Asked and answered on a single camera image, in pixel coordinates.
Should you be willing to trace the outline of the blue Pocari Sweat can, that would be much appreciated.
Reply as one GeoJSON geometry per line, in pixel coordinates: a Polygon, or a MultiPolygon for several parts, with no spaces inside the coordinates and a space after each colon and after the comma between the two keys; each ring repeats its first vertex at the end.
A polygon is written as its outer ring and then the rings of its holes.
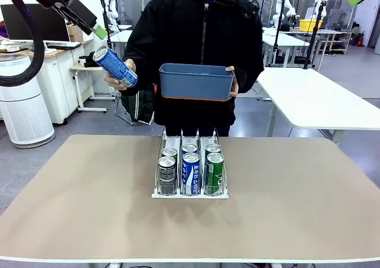
{"type": "Polygon", "coordinates": [[[93,60],[125,87],[131,88],[136,85],[138,81],[136,73],[107,46],[98,48],[93,54],[93,60]]]}
{"type": "Polygon", "coordinates": [[[186,143],[181,147],[182,154],[185,155],[187,153],[198,153],[198,146],[195,143],[186,143]]]}
{"type": "Polygon", "coordinates": [[[182,183],[188,196],[198,194],[200,188],[200,156],[197,153],[186,153],[182,158],[182,183]]]}

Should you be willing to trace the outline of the blue plastic bin orange handles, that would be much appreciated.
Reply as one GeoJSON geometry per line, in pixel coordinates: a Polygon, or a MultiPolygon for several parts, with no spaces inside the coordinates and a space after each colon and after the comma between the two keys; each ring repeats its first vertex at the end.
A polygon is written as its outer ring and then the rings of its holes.
{"type": "Polygon", "coordinates": [[[192,64],[163,64],[160,69],[161,94],[165,98],[226,101],[234,72],[225,67],[192,64]]]}

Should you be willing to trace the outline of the person's left forearm black sleeve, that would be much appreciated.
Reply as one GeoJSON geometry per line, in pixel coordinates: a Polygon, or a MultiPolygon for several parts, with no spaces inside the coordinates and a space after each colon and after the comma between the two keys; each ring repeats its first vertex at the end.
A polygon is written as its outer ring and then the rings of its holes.
{"type": "Polygon", "coordinates": [[[264,70],[262,50],[253,49],[240,53],[233,63],[238,93],[247,93],[264,70]]]}

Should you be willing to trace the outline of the person's left hand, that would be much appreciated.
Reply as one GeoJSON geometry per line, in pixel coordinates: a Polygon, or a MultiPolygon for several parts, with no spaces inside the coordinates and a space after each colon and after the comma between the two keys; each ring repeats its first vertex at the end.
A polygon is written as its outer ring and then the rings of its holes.
{"type": "Polygon", "coordinates": [[[237,97],[238,91],[239,91],[239,85],[238,85],[238,82],[237,82],[237,79],[236,79],[235,68],[234,68],[234,66],[229,66],[225,70],[227,72],[229,72],[230,74],[231,73],[233,74],[232,87],[231,87],[231,90],[230,90],[230,93],[229,93],[229,99],[232,99],[232,98],[237,97]]]}

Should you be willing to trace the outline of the black keyboard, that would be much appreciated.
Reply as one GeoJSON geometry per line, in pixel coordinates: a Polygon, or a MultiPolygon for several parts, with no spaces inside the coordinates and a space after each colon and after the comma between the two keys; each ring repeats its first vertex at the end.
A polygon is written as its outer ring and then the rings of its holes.
{"type": "Polygon", "coordinates": [[[79,48],[82,45],[80,42],[46,42],[46,46],[49,49],[59,49],[59,50],[73,50],[79,48]]]}

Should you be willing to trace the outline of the white background table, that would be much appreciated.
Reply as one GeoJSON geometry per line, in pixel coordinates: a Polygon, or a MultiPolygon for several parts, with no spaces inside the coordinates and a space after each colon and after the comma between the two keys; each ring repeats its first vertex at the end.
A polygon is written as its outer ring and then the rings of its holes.
{"type": "Polygon", "coordinates": [[[123,58],[126,44],[131,34],[132,30],[123,30],[110,37],[112,50],[118,57],[123,58]]]}
{"type": "Polygon", "coordinates": [[[263,28],[262,31],[264,67],[295,67],[296,54],[300,54],[301,50],[308,50],[308,42],[277,33],[275,28],[263,28]],[[276,62],[276,56],[280,52],[284,53],[284,61],[276,62]]]}

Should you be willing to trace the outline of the black bag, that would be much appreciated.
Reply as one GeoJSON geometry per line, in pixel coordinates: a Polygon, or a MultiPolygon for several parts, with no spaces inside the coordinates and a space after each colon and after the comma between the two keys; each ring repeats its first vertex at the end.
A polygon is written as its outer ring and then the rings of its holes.
{"type": "Polygon", "coordinates": [[[84,68],[99,67],[99,65],[93,60],[92,55],[83,55],[83,56],[85,57],[85,64],[83,66],[84,68]]]}

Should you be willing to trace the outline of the wooden shelf bench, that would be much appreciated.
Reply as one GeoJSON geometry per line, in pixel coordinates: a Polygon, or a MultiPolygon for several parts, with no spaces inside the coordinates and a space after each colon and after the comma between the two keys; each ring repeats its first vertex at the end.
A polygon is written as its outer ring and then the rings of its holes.
{"type": "Polygon", "coordinates": [[[350,31],[337,31],[329,29],[319,29],[316,33],[314,52],[319,50],[327,53],[342,53],[345,54],[352,33],[350,31]]]}

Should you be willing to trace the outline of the small wooden side table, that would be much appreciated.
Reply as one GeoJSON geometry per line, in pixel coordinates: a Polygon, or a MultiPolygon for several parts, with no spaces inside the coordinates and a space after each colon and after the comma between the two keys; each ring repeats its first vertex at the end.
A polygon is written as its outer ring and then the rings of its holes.
{"type": "Polygon", "coordinates": [[[91,107],[85,107],[84,106],[84,99],[82,98],[82,93],[79,85],[79,78],[78,75],[80,72],[86,72],[87,73],[87,84],[90,89],[90,100],[113,100],[113,97],[111,96],[96,96],[94,93],[93,88],[93,81],[92,77],[90,75],[90,72],[95,71],[103,71],[102,67],[84,67],[80,64],[75,64],[70,68],[71,71],[74,72],[73,80],[75,81],[76,89],[77,89],[77,99],[78,99],[78,111],[79,112],[103,112],[107,113],[107,108],[91,108],[91,107]]]}

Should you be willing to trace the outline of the yellow plastic crate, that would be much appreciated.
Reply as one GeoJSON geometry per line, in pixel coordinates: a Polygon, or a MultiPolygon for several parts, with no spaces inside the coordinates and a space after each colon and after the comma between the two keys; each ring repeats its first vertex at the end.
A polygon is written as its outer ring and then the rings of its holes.
{"type": "Polygon", "coordinates": [[[300,20],[299,21],[299,30],[302,32],[313,32],[316,25],[316,20],[300,20]]]}

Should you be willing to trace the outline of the white office desk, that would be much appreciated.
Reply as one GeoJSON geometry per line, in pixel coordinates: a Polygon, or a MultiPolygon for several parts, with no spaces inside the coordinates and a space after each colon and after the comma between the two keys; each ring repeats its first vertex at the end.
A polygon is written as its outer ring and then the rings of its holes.
{"type": "Polygon", "coordinates": [[[77,110],[78,90],[84,101],[90,98],[90,76],[84,73],[75,79],[75,71],[71,69],[84,54],[84,47],[80,46],[74,50],[57,50],[45,55],[36,78],[54,124],[66,125],[68,117],[77,110]]]}

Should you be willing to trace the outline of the dark green striped jacket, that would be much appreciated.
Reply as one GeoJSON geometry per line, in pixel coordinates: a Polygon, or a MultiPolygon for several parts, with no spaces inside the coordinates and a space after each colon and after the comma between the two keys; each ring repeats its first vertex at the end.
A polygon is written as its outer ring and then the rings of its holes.
{"type": "Polygon", "coordinates": [[[140,90],[134,96],[121,95],[121,103],[133,123],[151,125],[154,119],[154,90],[140,90]]]}

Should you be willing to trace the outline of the large white table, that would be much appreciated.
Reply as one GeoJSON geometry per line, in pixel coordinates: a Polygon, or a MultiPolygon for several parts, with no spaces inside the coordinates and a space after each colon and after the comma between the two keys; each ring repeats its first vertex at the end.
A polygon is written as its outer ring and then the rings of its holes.
{"type": "Polygon", "coordinates": [[[348,130],[380,131],[379,108],[315,70],[268,67],[257,82],[273,103],[268,137],[277,113],[292,127],[318,130],[335,144],[348,130]]]}

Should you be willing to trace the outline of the black Pepsi can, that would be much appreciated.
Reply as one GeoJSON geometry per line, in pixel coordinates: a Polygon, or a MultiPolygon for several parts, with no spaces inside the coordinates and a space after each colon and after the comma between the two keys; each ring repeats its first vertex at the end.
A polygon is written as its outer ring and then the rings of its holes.
{"type": "Polygon", "coordinates": [[[161,156],[166,159],[171,158],[177,162],[178,151],[173,147],[165,147],[161,150],[161,156]]]}
{"type": "Polygon", "coordinates": [[[159,159],[159,179],[162,194],[171,195],[176,191],[176,159],[163,156],[159,159]]]}

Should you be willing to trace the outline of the green soda can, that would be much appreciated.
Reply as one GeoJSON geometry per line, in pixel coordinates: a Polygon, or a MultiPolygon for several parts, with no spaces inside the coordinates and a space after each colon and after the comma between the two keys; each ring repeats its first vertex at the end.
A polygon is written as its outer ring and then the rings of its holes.
{"type": "Polygon", "coordinates": [[[221,186],[224,157],[221,153],[209,153],[206,164],[206,193],[216,194],[221,186]]]}
{"type": "Polygon", "coordinates": [[[205,146],[205,156],[210,153],[221,153],[221,145],[217,143],[210,143],[205,146]]]}

